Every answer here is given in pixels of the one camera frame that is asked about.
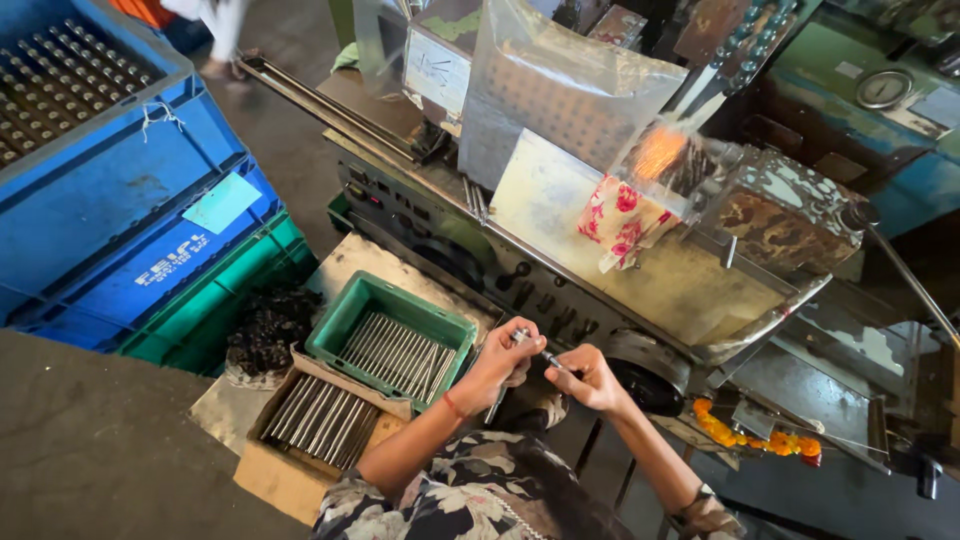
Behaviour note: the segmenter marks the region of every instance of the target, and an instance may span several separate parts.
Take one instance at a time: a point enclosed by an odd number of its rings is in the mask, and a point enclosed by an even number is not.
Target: red thread bracelet
[[[449,392],[444,392],[444,401],[447,405],[450,405],[450,409],[453,410],[453,414],[457,415],[457,418],[460,418],[461,420],[467,420],[467,415],[461,412],[460,409],[457,408],[456,404],[453,403],[453,400],[450,399]]]

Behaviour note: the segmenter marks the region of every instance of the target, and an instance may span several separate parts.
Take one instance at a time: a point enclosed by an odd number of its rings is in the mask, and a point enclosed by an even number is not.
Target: handheld tool
[[[526,341],[527,339],[530,339],[530,331],[527,330],[527,329],[525,329],[525,328],[524,328],[524,329],[516,329],[516,330],[514,330],[513,332],[511,332],[510,338],[513,339],[517,344],[523,343],[523,342]],[[557,368],[557,369],[562,369],[562,370],[565,370],[565,371],[569,371],[568,369],[566,369],[566,368],[564,367],[563,364],[561,364],[561,363],[557,360],[557,357],[554,356],[552,353],[548,353],[548,352],[546,352],[546,351],[543,351],[543,352],[540,353],[540,355],[543,356],[544,358],[546,358],[546,360],[547,360],[548,362],[550,362],[550,365],[552,365],[553,367],[555,367],[555,368]],[[484,423],[485,426],[489,426],[490,424],[493,423],[493,417],[496,416],[496,410],[500,408],[500,404],[503,402],[503,398],[504,398],[504,396],[506,396],[506,395],[507,395],[507,388],[506,388],[506,386],[501,387],[501,388],[500,388],[500,395],[498,395],[498,396],[496,397],[496,402],[495,402],[490,408],[487,409],[487,414],[485,414],[484,417],[483,417],[483,423]]]

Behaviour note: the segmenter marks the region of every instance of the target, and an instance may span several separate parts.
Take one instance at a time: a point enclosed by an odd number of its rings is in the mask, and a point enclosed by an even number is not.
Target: hand
[[[516,329],[527,329],[530,338],[516,343],[510,334]],[[514,317],[502,327],[487,334],[483,351],[470,371],[450,389],[450,399],[467,415],[474,415],[496,402],[501,386],[520,386],[527,380],[530,356],[546,347],[546,338],[537,325]]]
[[[568,370],[581,372],[583,379],[577,380],[570,371],[555,367],[547,368],[543,375],[578,402],[602,412],[614,412],[633,402],[596,347],[581,345],[557,356],[557,360]]]

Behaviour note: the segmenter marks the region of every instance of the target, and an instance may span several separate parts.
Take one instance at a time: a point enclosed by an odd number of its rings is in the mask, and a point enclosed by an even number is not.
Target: marigold garland
[[[697,424],[709,433],[710,437],[729,448],[733,445],[745,445],[750,448],[761,448],[776,455],[801,454],[809,457],[820,454],[820,441],[810,437],[790,435],[783,431],[770,433],[770,440],[763,441],[741,433],[734,433],[723,422],[710,414],[713,401],[698,398],[693,402],[693,412],[697,415]]]

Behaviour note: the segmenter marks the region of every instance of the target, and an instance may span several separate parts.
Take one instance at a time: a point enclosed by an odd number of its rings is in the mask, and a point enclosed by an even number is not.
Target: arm
[[[510,333],[517,328],[528,329],[536,339],[514,343]],[[432,404],[405,428],[364,454],[357,463],[360,475],[388,499],[399,498],[466,418],[493,405],[501,385],[518,386],[526,380],[530,356],[545,346],[537,326],[526,319],[516,317],[492,330],[473,367],[447,394],[456,410],[445,400]]]
[[[566,368],[583,373],[583,379],[577,380],[569,371],[552,367],[546,370],[546,378],[580,403],[606,415],[630,447],[663,509],[676,515],[693,504],[703,481],[640,412],[611,372],[603,354],[591,345],[581,345],[560,355],[558,360]]]

